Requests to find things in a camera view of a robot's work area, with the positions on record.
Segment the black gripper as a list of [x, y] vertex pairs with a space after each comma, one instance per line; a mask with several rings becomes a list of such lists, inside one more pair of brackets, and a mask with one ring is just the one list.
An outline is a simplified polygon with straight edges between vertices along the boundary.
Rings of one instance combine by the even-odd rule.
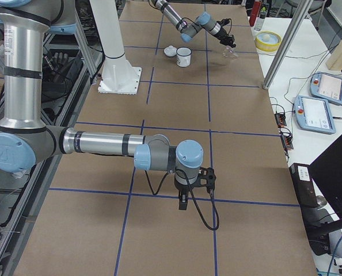
[[222, 45], [229, 46], [231, 48], [236, 47], [234, 36], [232, 34], [228, 34], [224, 28], [220, 28], [216, 37]]
[[188, 205], [188, 194], [194, 187], [199, 187], [200, 182], [196, 181], [189, 186], [187, 184], [182, 184], [178, 181], [175, 181], [175, 187], [178, 190], [178, 198], [179, 198], [179, 210], [186, 210]]

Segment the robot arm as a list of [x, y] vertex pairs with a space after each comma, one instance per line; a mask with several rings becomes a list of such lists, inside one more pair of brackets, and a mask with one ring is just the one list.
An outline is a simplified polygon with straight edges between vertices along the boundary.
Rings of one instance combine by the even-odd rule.
[[76, 30], [74, 1], [0, 1], [4, 25], [5, 112], [0, 120], [0, 169], [17, 173], [55, 155], [129, 156], [135, 168], [174, 174], [179, 208], [200, 186], [203, 149], [194, 140], [173, 147], [163, 135], [91, 133], [41, 120], [43, 39], [47, 32]]
[[155, 0], [148, 1], [149, 5], [154, 9], [159, 10], [180, 32], [180, 37], [183, 42], [190, 42], [202, 29], [215, 37], [220, 44], [235, 48], [235, 38], [233, 34], [226, 31], [224, 26], [232, 24], [230, 18], [224, 18], [220, 21], [215, 20], [211, 14], [204, 11], [201, 15], [192, 20], [187, 17], [180, 16], [174, 8], [171, 7], [168, 1]]

